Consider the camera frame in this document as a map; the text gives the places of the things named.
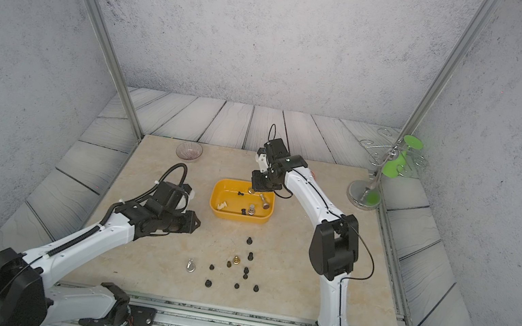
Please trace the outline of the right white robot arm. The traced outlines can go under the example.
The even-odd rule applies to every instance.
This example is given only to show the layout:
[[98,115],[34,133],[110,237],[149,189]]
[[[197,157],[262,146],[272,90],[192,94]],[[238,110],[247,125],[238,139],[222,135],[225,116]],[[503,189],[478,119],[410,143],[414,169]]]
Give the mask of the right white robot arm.
[[264,147],[255,154],[258,170],[252,173],[256,192],[285,189],[301,204],[313,224],[309,259],[320,280],[320,308],[316,326],[349,326],[348,286],[359,258],[359,224],[326,196],[305,160],[299,155],[274,156]]

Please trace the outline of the cream knight chess piece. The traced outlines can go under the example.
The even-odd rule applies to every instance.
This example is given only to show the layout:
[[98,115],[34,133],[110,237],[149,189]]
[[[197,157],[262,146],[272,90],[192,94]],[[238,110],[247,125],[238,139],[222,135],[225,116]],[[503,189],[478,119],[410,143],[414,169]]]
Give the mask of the cream knight chess piece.
[[227,206],[228,206],[228,205],[227,205],[227,202],[225,201],[225,202],[222,202],[222,203],[218,204],[217,209],[219,209],[219,210],[223,210],[223,209],[224,209],[225,207],[227,207]]

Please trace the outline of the silver queen chess piece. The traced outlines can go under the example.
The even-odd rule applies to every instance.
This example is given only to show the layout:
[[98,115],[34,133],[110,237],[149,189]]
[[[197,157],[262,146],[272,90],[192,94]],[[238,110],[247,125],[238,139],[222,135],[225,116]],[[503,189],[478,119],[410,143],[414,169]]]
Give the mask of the silver queen chess piece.
[[270,202],[267,201],[263,194],[260,194],[260,199],[262,201],[262,208],[268,210],[270,208]]

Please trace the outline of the gold pawn chess piece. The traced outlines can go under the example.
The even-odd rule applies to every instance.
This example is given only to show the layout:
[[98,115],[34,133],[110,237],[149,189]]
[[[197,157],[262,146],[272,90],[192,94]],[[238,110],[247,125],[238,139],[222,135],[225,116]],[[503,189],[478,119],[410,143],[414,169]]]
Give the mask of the gold pawn chess piece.
[[240,259],[240,257],[237,256],[237,255],[234,256],[234,257],[233,257],[233,261],[232,261],[232,263],[233,263],[234,265],[239,265],[239,264],[241,263],[241,259]]

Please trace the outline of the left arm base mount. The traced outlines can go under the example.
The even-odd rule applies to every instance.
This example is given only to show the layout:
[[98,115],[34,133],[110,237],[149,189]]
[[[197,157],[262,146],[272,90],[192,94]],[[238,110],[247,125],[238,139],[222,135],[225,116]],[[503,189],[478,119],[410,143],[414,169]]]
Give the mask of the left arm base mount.
[[153,326],[157,310],[154,308],[133,305],[130,296],[117,285],[104,282],[95,287],[104,296],[108,296],[114,302],[109,311],[102,316],[91,314],[79,319],[79,323],[85,326]]

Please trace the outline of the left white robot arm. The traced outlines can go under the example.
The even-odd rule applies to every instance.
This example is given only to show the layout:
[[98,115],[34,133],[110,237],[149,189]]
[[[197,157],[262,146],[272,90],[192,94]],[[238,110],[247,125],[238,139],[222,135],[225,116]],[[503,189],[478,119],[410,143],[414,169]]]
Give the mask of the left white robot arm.
[[159,204],[116,203],[105,217],[70,236],[17,253],[0,251],[0,326],[44,326],[80,320],[97,326],[133,326],[129,296],[112,282],[57,290],[67,274],[96,257],[146,237],[192,234],[201,226],[192,210]]

